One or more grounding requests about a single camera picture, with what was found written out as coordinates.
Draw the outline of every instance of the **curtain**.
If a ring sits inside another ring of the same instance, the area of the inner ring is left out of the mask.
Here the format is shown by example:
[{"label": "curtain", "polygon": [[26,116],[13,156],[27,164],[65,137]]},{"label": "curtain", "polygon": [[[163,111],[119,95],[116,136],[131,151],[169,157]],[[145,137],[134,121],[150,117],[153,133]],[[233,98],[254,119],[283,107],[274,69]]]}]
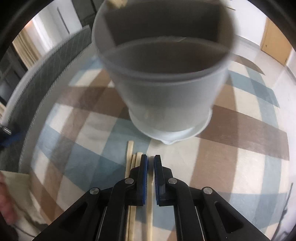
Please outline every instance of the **curtain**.
[{"label": "curtain", "polygon": [[25,28],[20,31],[12,44],[28,69],[41,57]]}]

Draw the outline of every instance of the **beige fabric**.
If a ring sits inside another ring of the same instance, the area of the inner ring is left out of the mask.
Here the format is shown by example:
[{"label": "beige fabric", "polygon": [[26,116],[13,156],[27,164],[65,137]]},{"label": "beige fabric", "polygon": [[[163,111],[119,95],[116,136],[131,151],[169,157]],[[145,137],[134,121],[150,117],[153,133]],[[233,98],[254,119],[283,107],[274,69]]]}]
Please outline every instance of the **beige fabric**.
[{"label": "beige fabric", "polygon": [[12,44],[28,69],[32,67],[34,63],[36,63],[41,57],[41,54],[36,49],[25,29],[20,31],[20,33],[13,40]]},{"label": "beige fabric", "polygon": [[3,105],[1,102],[0,102],[0,119],[2,118],[2,115],[5,111],[6,107],[5,105]]},{"label": "beige fabric", "polygon": [[[35,228],[31,222],[45,223],[45,221],[34,207],[30,197],[30,176],[28,174],[16,172],[1,172],[5,176],[5,183],[8,187],[9,193],[15,201],[15,210],[19,218],[15,226],[32,236],[36,236],[39,233],[39,230]],[[33,239],[18,229],[16,229],[16,231],[19,234],[19,241],[28,241]]]}]

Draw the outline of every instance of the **metal screw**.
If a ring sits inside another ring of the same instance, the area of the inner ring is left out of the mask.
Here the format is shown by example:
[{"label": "metal screw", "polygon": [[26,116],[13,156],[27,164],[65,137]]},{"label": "metal screw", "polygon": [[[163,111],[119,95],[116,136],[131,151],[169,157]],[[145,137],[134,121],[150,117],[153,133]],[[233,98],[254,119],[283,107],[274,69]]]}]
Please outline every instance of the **metal screw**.
[{"label": "metal screw", "polygon": [[211,194],[213,190],[211,188],[204,188],[204,193]]},{"label": "metal screw", "polygon": [[125,182],[126,182],[126,184],[132,184],[133,183],[133,179],[129,177],[129,178],[127,178],[125,180]]},{"label": "metal screw", "polygon": [[11,135],[11,130],[9,130],[8,128],[3,127],[2,130],[3,130],[5,133]]},{"label": "metal screw", "polygon": [[176,184],[176,183],[177,183],[177,179],[175,179],[175,178],[170,178],[170,179],[168,180],[168,183],[170,183],[170,184]]},{"label": "metal screw", "polygon": [[96,195],[96,194],[99,193],[99,189],[98,189],[98,188],[91,188],[91,189],[89,190],[89,192],[90,192],[92,195]]}]

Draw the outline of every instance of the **black gripper frame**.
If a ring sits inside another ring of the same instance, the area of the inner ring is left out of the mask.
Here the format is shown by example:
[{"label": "black gripper frame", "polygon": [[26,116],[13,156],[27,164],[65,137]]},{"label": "black gripper frame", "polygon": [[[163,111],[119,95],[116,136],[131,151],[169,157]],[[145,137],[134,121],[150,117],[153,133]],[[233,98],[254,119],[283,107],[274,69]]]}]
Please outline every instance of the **black gripper frame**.
[{"label": "black gripper frame", "polygon": [[145,204],[148,158],[131,170],[134,181],[119,181],[113,188],[90,189],[33,241],[124,241],[128,206]]},{"label": "black gripper frame", "polygon": [[212,188],[173,178],[160,155],[154,157],[154,175],[157,204],[174,207],[177,241],[269,240]]}]

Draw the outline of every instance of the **white wall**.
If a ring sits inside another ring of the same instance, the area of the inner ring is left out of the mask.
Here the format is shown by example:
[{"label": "white wall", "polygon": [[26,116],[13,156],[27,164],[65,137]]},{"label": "white wall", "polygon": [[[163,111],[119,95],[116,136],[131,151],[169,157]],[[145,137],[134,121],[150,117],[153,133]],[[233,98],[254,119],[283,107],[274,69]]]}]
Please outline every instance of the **white wall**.
[{"label": "white wall", "polygon": [[[59,8],[65,23],[63,23],[57,8]],[[69,34],[82,29],[71,0],[55,0],[51,2],[32,19],[32,22],[34,28],[31,28],[28,34],[34,44],[37,45],[36,47],[41,55],[46,54],[63,39],[67,38]]]},{"label": "white wall", "polygon": [[70,34],[75,33],[82,28],[71,0],[55,0],[49,4],[48,7],[51,11],[51,14],[57,20],[57,25],[64,28],[64,24],[62,23],[57,11],[57,8],[59,8],[59,11]]},{"label": "white wall", "polygon": [[292,71],[293,75],[296,76],[296,52],[294,49],[291,50],[287,66]]},{"label": "white wall", "polygon": [[237,35],[260,45],[266,15],[248,0],[232,0],[231,7],[235,9]]}]

